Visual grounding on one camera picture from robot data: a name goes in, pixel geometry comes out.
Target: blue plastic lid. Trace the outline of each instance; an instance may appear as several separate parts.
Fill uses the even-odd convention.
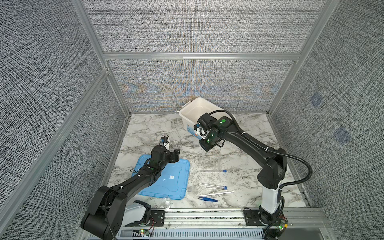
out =
[[[135,171],[138,171],[144,166],[145,161],[151,155],[142,155],[135,166]],[[169,163],[161,172],[159,179],[149,187],[144,188],[138,194],[150,197],[180,200],[185,197],[189,177],[190,163],[186,159],[180,159],[177,163]]]

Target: black mounting plate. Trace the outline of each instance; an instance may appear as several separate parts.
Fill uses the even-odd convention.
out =
[[[244,209],[243,210],[244,214],[244,220],[247,226],[266,226],[261,223],[260,218],[259,218],[259,210],[258,209]],[[281,219],[278,219],[274,226],[280,225]]]
[[[149,224],[146,226],[142,226],[143,229],[150,228],[152,226],[152,218],[155,221],[155,227],[162,227],[164,226],[164,210],[151,210],[151,217],[149,219]],[[125,225],[125,227],[140,227],[139,222],[133,222],[130,224]]]

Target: bin handle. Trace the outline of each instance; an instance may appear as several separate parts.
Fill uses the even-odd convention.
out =
[[[187,102],[186,104],[184,104],[181,108],[184,108],[186,105],[188,105],[190,102],[192,102],[192,101],[189,101],[189,102]]]

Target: white marble surface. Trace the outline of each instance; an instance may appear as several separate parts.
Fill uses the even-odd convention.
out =
[[[259,141],[278,148],[277,140],[265,114],[235,114],[239,125]],[[206,208],[206,207],[258,207],[262,200],[262,186],[257,180],[261,167],[248,154],[237,146],[226,142],[223,148],[215,147],[205,152],[198,139],[184,130],[178,114],[134,114],[128,125],[119,155],[108,186],[116,185],[131,177],[139,157],[151,154],[151,149],[158,144],[160,137],[171,137],[170,150],[180,148],[180,158],[189,160],[190,174],[187,193],[182,200],[172,200],[171,208]],[[227,173],[201,173],[201,169],[214,166],[227,169]],[[288,169],[283,182],[293,181]],[[228,186],[228,191],[235,193],[218,195],[213,198],[218,202],[198,200],[208,191],[200,182]],[[298,187],[291,185],[283,188],[285,207],[305,207]],[[149,203],[153,208],[162,208],[162,199],[136,195],[134,200]]]

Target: gray panel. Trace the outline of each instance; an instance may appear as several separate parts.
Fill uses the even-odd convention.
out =
[[[105,80],[1,239],[74,239],[124,118]]]
[[[299,52],[326,0],[85,0],[104,51]]]
[[[272,116],[340,240],[382,239],[383,66],[384,2],[342,0]]]
[[[101,70],[70,1],[2,1],[0,207]]]
[[[179,111],[197,97],[230,111],[267,111],[289,60],[110,60],[132,111]]]

